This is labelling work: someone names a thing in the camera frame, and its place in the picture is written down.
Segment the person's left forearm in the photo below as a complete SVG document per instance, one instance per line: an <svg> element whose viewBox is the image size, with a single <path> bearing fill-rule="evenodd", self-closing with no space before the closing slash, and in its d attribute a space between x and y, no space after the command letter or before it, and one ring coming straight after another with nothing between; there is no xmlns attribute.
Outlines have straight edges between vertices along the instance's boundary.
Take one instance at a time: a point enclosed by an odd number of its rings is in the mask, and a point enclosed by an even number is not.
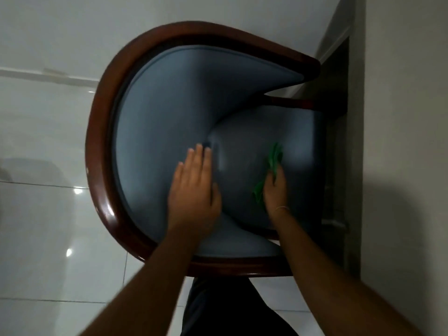
<svg viewBox="0 0 448 336"><path fill-rule="evenodd" d="M210 226L171 227L144 266L79 336L166 336L194 253Z"/></svg>

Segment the person's right forearm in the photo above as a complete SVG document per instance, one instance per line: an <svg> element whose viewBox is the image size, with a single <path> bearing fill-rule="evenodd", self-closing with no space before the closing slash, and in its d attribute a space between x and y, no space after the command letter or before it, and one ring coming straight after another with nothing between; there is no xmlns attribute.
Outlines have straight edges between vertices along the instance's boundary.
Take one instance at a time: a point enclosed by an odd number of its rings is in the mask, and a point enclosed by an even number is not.
<svg viewBox="0 0 448 336"><path fill-rule="evenodd" d="M270 220L295 282L325 336L423 336L380 295L334 264L289 210Z"/></svg>

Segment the person's dark trousers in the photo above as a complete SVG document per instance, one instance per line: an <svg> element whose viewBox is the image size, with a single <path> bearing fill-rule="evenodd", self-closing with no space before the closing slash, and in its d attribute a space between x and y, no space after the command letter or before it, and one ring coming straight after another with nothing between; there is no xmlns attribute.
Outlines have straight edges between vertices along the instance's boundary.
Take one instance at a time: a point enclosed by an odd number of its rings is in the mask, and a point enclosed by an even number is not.
<svg viewBox="0 0 448 336"><path fill-rule="evenodd" d="M194 278L181 336L298 336L246 277Z"/></svg>

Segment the person's left hand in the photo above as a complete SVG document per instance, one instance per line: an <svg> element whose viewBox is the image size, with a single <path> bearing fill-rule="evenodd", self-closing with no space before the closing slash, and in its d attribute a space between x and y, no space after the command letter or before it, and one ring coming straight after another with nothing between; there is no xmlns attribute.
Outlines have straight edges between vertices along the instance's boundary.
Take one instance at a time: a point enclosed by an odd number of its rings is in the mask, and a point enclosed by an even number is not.
<svg viewBox="0 0 448 336"><path fill-rule="evenodd" d="M174 187L174 175L171 181L167 235L180 234L201 241L211 234L222 208L210 207L212 150L204 147L201 178L194 179L195 149L187 151L181 184Z"/></svg>

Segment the green cleaning cloth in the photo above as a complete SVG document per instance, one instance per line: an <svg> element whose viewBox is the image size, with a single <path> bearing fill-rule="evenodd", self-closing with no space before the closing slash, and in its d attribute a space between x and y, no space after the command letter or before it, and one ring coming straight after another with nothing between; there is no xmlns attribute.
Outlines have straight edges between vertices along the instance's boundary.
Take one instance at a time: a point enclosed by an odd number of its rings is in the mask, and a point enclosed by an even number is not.
<svg viewBox="0 0 448 336"><path fill-rule="evenodd" d="M277 177L277 168L278 165L281 164L283 159L283 147L280 143L276 142L270 148L269 153L266 158L267 170L270 171L273 175L273 180L276 180ZM263 208L266 211L265 201L263 197L263 189L265 184L265 178L260 180L254 187L252 191L252 195L254 197L257 205Z"/></svg>

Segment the dark wooden door frame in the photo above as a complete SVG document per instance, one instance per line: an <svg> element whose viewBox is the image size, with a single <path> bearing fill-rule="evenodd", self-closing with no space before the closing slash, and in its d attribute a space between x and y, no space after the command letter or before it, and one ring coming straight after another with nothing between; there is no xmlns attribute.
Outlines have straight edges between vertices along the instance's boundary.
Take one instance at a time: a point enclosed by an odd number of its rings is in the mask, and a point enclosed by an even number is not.
<svg viewBox="0 0 448 336"><path fill-rule="evenodd" d="M320 50L327 123L325 250L350 275L361 272L366 1L339 0Z"/></svg>

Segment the person's right hand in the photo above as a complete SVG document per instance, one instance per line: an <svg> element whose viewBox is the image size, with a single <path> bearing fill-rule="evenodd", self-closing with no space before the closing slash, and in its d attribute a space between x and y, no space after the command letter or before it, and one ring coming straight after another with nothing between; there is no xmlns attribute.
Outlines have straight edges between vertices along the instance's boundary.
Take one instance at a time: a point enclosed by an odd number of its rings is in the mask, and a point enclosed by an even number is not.
<svg viewBox="0 0 448 336"><path fill-rule="evenodd" d="M273 220L277 214L288 208L288 191L286 187L264 187L263 197L266 211Z"/></svg>

